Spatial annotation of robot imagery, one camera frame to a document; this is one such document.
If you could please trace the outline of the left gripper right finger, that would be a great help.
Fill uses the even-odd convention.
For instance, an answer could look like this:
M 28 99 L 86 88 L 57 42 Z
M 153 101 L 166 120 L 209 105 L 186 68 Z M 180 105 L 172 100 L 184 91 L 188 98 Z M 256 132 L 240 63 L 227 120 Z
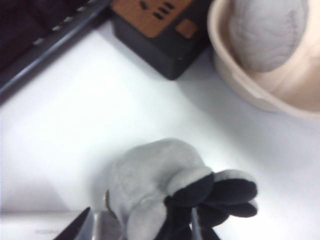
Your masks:
M 193 240 L 219 240 L 212 227 L 201 225 L 196 208 L 191 209 L 191 231 Z

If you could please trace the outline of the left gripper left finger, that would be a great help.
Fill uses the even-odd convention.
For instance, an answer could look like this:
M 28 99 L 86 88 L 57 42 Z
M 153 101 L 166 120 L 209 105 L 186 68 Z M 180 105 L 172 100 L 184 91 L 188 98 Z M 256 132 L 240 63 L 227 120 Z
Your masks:
M 56 240 L 118 240 L 121 236 L 119 221 L 108 211 L 83 210 Z

